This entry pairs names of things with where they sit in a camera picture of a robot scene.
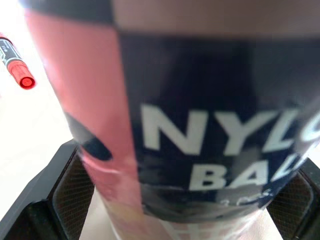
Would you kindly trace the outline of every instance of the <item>cylindrical container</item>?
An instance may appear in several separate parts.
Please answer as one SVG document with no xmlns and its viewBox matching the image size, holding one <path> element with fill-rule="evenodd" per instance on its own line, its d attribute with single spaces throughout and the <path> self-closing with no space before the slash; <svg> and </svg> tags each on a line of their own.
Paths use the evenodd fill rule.
<svg viewBox="0 0 320 240">
<path fill-rule="evenodd" d="M 120 240 L 232 240 L 320 137 L 320 2 L 23 0 Z"/>
</svg>

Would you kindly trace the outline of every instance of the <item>white table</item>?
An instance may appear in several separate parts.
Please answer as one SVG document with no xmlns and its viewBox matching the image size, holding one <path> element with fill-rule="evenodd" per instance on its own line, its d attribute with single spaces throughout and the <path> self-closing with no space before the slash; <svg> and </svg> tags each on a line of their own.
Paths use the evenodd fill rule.
<svg viewBox="0 0 320 240">
<path fill-rule="evenodd" d="M 48 82 L 41 60 L 16 1 L 2 3 L 0 32 L 5 33 L 34 75 L 37 86 L 21 89 L 0 64 L 0 220 L 26 184 L 52 159 L 59 146 L 72 139 L 59 102 Z M 313 153 L 319 159 L 320 150 Z M 265 210 L 241 240 L 281 240 Z M 107 213 L 95 193 L 81 240 L 115 240 Z"/>
</svg>

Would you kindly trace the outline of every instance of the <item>red marker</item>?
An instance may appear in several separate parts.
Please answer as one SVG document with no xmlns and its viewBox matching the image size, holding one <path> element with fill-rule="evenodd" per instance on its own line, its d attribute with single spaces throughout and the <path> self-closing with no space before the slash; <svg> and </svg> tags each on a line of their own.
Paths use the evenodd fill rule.
<svg viewBox="0 0 320 240">
<path fill-rule="evenodd" d="M 0 59 L 14 80 L 23 89 L 32 89 L 35 79 L 12 42 L 0 32 Z"/>
</svg>

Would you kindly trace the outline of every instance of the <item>pink label section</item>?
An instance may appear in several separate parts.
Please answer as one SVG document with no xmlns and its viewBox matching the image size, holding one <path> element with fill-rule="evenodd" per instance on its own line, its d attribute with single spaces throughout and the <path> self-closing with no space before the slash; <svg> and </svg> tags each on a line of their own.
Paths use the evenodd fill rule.
<svg viewBox="0 0 320 240">
<path fill-rule="evenodd" d="M 112 153 L 83 152 L 83 162 L 108 201 L 141 209 L 124 73 L 116 31 L 106 25 L 26 13 L 26 22 L 63 110 Z"/>
</svg>

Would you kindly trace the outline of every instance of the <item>label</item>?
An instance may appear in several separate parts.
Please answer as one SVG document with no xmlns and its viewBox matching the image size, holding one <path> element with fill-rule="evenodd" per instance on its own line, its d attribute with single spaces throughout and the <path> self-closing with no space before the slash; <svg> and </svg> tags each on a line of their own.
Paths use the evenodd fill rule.
<svg viewBox="0 0 320 240">
<path fill-rule="evenodd" d="M 123 33 L 120 46 L 147 214 L 196 223 L 263 208 L 319 142 L 316 41 Z"/>
<path fill-rule="evenodd" d="M 22 61 L 22 58 L 15 50 L 14 46 L 6 39 L 0 39 L 0 59 L 5 67 L 7 67 L 11 61 Z"/>
</svg>

